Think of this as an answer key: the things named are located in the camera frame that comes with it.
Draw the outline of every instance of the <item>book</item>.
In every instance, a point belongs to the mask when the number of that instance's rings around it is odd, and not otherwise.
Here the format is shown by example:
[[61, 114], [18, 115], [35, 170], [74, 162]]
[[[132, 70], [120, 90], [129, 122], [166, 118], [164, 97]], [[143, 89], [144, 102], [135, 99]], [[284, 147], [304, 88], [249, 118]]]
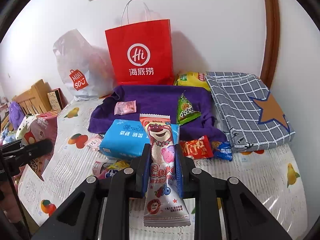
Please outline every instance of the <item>book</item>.
[[58, 113], [60, 113], [64, 108], [60, 88], [51, 90], [47, 95], [52, 109], [57, 110]]

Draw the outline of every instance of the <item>checkered fabric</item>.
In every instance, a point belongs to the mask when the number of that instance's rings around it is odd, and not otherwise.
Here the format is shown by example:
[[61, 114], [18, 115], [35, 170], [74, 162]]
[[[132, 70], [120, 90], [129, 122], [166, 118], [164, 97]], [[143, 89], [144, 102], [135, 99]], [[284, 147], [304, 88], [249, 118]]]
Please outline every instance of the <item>checkered fabric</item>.
[[265, 100], [269, 89], [254, 74], [207, 72], [205, 77], [232, 152], [274, 148], [292, 140], [295, 132], [278, 122], [258, 124], [261, 109], [250, 97]]

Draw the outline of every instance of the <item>wooden headboard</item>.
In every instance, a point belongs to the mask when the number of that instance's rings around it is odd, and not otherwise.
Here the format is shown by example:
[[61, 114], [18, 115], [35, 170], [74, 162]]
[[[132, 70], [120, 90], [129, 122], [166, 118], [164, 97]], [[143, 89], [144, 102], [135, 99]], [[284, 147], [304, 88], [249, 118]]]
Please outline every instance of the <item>wooden headboard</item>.
[[[34, 83], [31, 88], [21, 95], [12, 98], [12, 101], [17, 102], [25, 114], [42, 114], [52, 110], [49, 103], [47, 93], [49, 89], [40, 79]], [[9, 122], [9, 115], [1, 123], [1, 129]], [[9, 125], [9, 130], [12, 131], [12, 124]]]

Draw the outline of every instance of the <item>star with blue outline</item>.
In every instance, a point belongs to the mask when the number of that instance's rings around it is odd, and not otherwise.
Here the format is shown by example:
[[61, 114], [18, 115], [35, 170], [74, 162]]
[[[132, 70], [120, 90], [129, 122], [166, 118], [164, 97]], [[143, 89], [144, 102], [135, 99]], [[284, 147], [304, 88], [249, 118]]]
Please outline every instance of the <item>star with blue outline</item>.
[[253, 97], [249, 98], [261, 109], [258, 124], [276, 121], [290, 133], [290, 128], [285, 120], [284, 113], [270, 91], [265, 100]]

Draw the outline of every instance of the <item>metal screw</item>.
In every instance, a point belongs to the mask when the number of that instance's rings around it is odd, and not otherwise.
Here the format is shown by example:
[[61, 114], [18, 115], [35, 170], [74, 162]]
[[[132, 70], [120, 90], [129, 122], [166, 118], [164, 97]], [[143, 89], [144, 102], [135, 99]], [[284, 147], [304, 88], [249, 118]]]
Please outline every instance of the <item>metal screw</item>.
[[125, 174], [131, 174], [131, 173], [133, 173], [133, 168], [125, 168], [123, 172]]
[[193, 168], [193, 169], [192, 169], [192, 173], [193, 173], [193, 174], [200, 174], [200, 173], [201, 173], [201, 169], [199, 169], [199, 168]]
[[95, 181], [96, 181], [96, 178], [94, 176], [87, 177], [87, 182], [88, 183], [94, 183]]
[[237, 179], [236, 177], [231, 177], [229, 179], [229, 181], [231, 184], [238, 184], [239, 183], [239, 179]]

